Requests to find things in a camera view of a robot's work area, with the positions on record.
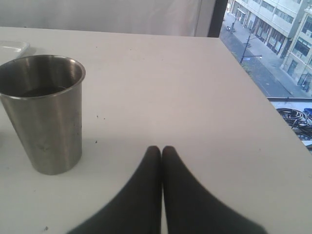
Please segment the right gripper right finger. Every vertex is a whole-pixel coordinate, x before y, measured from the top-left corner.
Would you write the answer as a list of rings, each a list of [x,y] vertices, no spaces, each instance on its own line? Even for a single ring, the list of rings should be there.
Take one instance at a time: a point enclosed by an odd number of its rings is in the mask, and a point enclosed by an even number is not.
[[[162,151],[162,181],[170,234],[265,234],[259,224],[226,206],[203,187],[173,146]]]

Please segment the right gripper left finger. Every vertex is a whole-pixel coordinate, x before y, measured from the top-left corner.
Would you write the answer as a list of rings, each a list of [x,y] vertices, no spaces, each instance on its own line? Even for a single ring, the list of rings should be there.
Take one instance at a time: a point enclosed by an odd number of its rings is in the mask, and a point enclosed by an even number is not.
[[[161,153],[157,146],[150,146],[119,193],[70,233],[159,234],[161,213]]]

